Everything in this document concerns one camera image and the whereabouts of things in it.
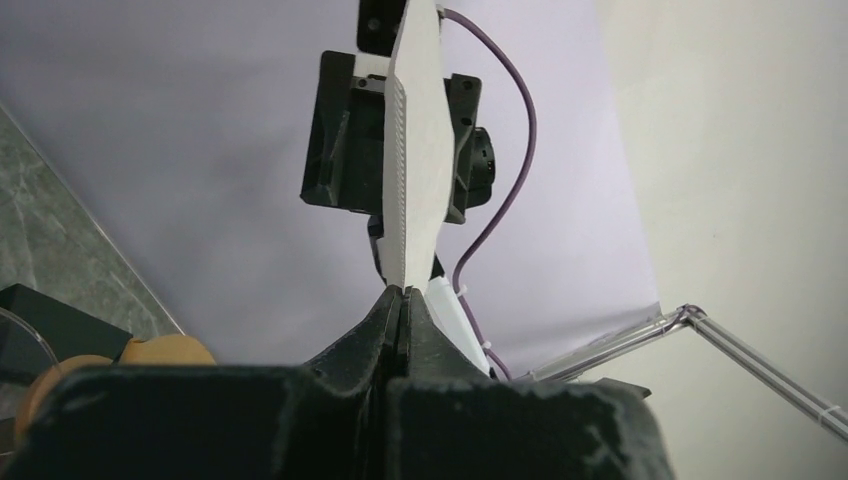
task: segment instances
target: white backdrop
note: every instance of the white backdrop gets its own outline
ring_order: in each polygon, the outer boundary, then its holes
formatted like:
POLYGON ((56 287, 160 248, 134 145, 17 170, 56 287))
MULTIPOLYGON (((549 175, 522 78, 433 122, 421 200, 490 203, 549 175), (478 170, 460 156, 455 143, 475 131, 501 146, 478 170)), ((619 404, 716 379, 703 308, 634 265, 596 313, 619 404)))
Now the white backdrop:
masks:
MULTIPOLYGON (((658 309, 593 2, 455 1, 525 76, 537 162, 465 283, 517 372, 658 309)), ((142 279, 224 362, 303 361, 382 285, 363 216, 298 194, 318 62, 354 52, 354 0, 0 0, 0 101, 142 279)), ((506 194, 519 94, 446 24, 446 73, 483 79, 493 201, 446 227, 452 267, 506 194)))

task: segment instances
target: gray floor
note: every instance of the gray floor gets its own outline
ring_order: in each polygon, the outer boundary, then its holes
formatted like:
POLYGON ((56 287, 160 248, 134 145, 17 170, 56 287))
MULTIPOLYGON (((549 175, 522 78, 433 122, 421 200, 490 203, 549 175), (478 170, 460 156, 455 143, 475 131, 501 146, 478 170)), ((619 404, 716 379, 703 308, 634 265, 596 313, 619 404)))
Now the gray floor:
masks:
MULTIPOLYGON (((0 289, 21 283, 149 339, 177 328, 0 110, 0 289)), ((0 385, 0 418, 21 388, 0 385)))

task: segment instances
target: wall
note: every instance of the wall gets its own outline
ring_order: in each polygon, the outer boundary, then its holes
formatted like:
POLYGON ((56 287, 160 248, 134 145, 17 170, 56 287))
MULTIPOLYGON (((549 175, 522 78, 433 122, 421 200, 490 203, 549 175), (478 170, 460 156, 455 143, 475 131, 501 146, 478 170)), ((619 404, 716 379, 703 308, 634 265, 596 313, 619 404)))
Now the wall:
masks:
MULTIPOLYGON (((596 3, 665 309, 848 404, 848 3, 596 3)), ((693 332, 603 375, 654 390, 682 479, 848 476, 844 445, 693 332)))

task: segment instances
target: purple cable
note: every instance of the purple cable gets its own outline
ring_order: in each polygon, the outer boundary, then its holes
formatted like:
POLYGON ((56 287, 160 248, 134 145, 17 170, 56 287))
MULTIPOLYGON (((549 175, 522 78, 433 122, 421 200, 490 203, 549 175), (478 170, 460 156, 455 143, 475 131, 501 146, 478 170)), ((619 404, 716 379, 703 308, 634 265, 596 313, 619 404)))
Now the purple cable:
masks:
MULTIPOLYGON (((521 97, 524 99, 524 104, 527 107, 527 120, 529 123, 528 133, 529 138, 527 140, 527 151, 524 154, 524 163, 521 164, 521 170, 518 172, 518 177, 515 179, 515 183, 512 185, 509 193, 506 195, 506 199, 504 199, 503 204, 495 213, 495 216, 489 221, 489 224, 486 225, 486 228, 480 232, 480 235, 476 240, 468 247, 468 250, 462 254, 459 261, 456 263, 456 268, 453 270, 453 288, 454 291, 459 293, 460 283, 459 276, 462 273, 462 269, 465 267, 465 264, 468 263, 468 260, 474 255, 475 252, 483 245, 483 242, 489 238, 489 235, 492 234, 492 231, 498 224, 503 220, 503 217, 506 215, 506 212, 509 210, 509 207, 512 206, 513 202, 515 202, 515 198, 518 196, 518 192, 521 191, 521 187, 524 185, 524 181, 527 180, 527 174, 530 173, 530 166, 533 164, 533 153, 536 151, 536 106, 533 104, 533 98, 530 96, 530 90, 527 88, 527 84, 524 83, 524 79, 521 78, 521 74, 518 73, 518 69, 515 68, 515 65, 507 58, 506 54, 501 50, 497 44, 495 44, 494 40, 489 38, 488 35, 478 27, 474 22, 470 19, 462 15, 461 13, 457 13, 450 9, 444 9, 443 12, 444 18, 448 20, 452 20, 466 30, 471 32, 475 37, 477 37, 486 48, 491 51, 495 57, 503 64, 506 68, 509 75, 515 81, 515 84, 518 86, 519 92, 521 92, 521 97)), ((471 328, 474 329, 474 335, 477 337, 477 341, 480 342, 480 345, 486 345, 486 341, 483 338, 483 332, 480 330, 480 325, 477 323, 477 319, 474 318, 474 313, 471 312, 471 307, 468 305, 468 302, 465 300, 464 296, 459 297, 459 303, 462 305, 462 309, 465 310, 465 315, 468 316, 468 322, 471 323, 471 328)), ((508 380, 512 379, 512 376, 509 373, 509 370, 506 368, 506 365, 495 355, 495 352, 492 351, 491 348, 484 346, 483 348, 486 355, 492 359, 495 364, 501 369, 508 380)))

